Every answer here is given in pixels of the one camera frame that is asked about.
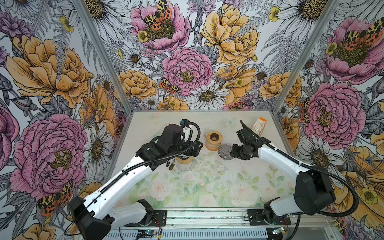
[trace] white daisy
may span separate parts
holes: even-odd
[[[86,37],[86,31],[80,17],[73,5],[77,0],[58,0],[63,14],[69,19],[69,24],[79,28],[82,39]],[[96,23],[101,38],[110,43],[116,39],[123,39],[122,32],[126,32],[124,25],[130,22],[129,2],[126,0],[85,0],[89,13]]]
[[[124,62],[127,63],[129,66],[138,67],[143,62],[141,61],[141,53],[140,49],[129,49],[126,51],[123,55]]]
[[[284,38],[292,34],[303,43],[312,33],[328,0],[283,0],[277,18],[283,20],[277,31],[285,31]]]
[[[351,8],[349,7],[348,3],[341,3],[337,9],[336,12],[333,14],[330,22],[329,22],[329,28],[331,30],[336,30],[342,21],[344,21],[345,16],[347,13],[351,11]]]
[[[3,0],[4,5],[12,10],[13,13],[16,13],[18,15],[21,15],[23,17],[36,17],[41,9],[41,6],[38,2],[40,0],[36,1],[20,1],[20,0]]]
[[[196,90],[191,91],[192,95],[185,99],[190,108],[195,109],[218,109],[224,106],[224,96],[229,94],[227,88],[218,89],[219,83],[215,83],[209,88],[202,85]]]
[[[289,107],[288,105],[283,102],[283,104],[279,107],[279,110],[276,113],[276,116],[279,120],[282,120],[288,116]]]
[[[358,20],[372,22],[384,17],[384,1],[383,0],[352,0],[351,17],[359,16]]]
[[[303,73],[304,74],[309,73],[312,70],[317,60],[318,60],[318,57],[314,53],[312,53],[309,59],[304,64]]]
[[[86,167],[86,179],[88,182],[100,182],[103,180],[103,173],[109,163],[109,155],[113,150],[112,135],[107,132],[107,125],[101,122],[99,131],[91,127],[90,142],[84,145],[84,162]]]
[[[155,6],[156,1],[155,0],[131,0],[131,6],[132,7],[137,7],[142,5],[144,8],[150,4],[152,7]]]
[[[258,81],[262,82],[267,78],[269,78],[271,75],[272,75],[272,72],[268,67],[257,68],[255,72],[256,82]]]
[[[159,100],[154,97],[149,97],[143,100],[143,105],[150,109],[150,110],[155,110],[159,106]]]
[[[345,179],[336,168],[336,165],[342,165],[344,161],[340,156],[329,153],[330,149],[329,143],[323,142],[322,139],[317,139],[315,136],[312,136],[312,140],[302,137],[297,147],[298,157],[303,162],[312,166],[324,167],[328,172]],[[338,188],[343,189],[344,185],[342,183],[336,179],[331,179]]]

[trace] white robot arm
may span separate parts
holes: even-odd
[[[254,133],[240,122],[243,129],[239,130],[237,135],[243,145],[234,144],[231,155],[243,160],[260,156],[296,180],[294,195],[273,199],[264,205],[262,217],[265,221],[273,222],[278,216],[290,213],[313,215],[335,201],[330,178],[322,173],[324,169],[311,167],[311,170],[308,165],[307,168],[302,167],[301,161],[278,150],[266,138],[256,139]],[[190,140],[190,124],[198,129],[194,142]],[[114,208],[114,205],[134,184],[159,165],[169,163],[169,159],[176,156],[198,156],[203,145],[198,141],[199,136],[199,127],[186,119],[181,121],[181,126],[170,124],[161,136],[144,144],[129,164],[110,181],[84,199],[74,198],[69,207],[83,238],[101,240],[112,226],[117,228],[129,223],[148,225],[152,219],[153,208],[145,200],[121,208]]]

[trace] metal base plate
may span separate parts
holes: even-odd
[[[153,217],[155,217],[158,221],[161,227],[164,227],[167,222],[167,211],[166,210],[154,210],[153,211]],[[125,227],[143,227],[142,225],[138,223],[130,223],[127,225],[124,225]],[[157,227],[157,223],[153,220],[148,224],[146,227]]]
[[[260,226],[260,225],[270,225],[264,221],[265,215],[263,214],[263,209],[248,209],[249,215],[249,224],[251,226]],[[288,215],[280,216],[273,219],[273,222],[276,225],[291,225],[291,220]]]

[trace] red wire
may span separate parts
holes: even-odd
[[[162,229],[161,229],[161,227],[160,227],[160,223],[159,223],[159,221],[157,220],[157,218],[155,218],[155,217],[153,217],[153,218],[154,218],[154,220],[156,221],[157,225],[159,226],[159,234],[161,234]]]

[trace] floral wallpaper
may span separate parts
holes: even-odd
[[[345,239],[384,239],[383,9],[383,1],[340,3],[300,73],[299,100],[276,112],[297,158],[355,187],[359,208],[334,219]],[[352,195],[332,180],[328,210],[343,212]]]
[[[0,1],[2,239],[73,238],[68,202],[101,186],[127,119],[72,21],[65,0]]]
[[[327,1],[85,0],[132,108],[171,110],[271,108]]]

